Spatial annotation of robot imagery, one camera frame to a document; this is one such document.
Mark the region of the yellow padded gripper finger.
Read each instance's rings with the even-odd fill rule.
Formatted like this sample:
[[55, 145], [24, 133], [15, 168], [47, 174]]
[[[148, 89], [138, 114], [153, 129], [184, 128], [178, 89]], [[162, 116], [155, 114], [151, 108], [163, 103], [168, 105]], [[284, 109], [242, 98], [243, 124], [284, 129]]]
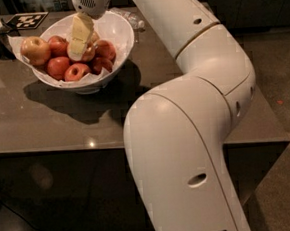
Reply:
[[87, 50], [87, 45], [94, 31], [92, 18], [85, 13], [77, 13], [72, 20], [68, 56], [71, 60], [79, 61]]

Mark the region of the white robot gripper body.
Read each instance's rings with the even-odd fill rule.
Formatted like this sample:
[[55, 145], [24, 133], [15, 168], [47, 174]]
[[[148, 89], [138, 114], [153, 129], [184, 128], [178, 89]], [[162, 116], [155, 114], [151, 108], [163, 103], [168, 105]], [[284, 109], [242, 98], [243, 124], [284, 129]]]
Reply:
[[74, 9], [93, 19], [99, 19], [107, 11], [111, 0], [72, 0]]

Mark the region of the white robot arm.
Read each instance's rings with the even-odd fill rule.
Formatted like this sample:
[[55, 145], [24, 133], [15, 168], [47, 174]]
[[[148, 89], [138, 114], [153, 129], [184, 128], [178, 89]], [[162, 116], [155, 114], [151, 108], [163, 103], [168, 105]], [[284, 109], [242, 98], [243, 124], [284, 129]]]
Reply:
[[251, 231], [223, 143], [255, 94], [249, 57], [197, 0], [133, 0], [181, 76], [133, 104], [127, 161], [155, 231]]

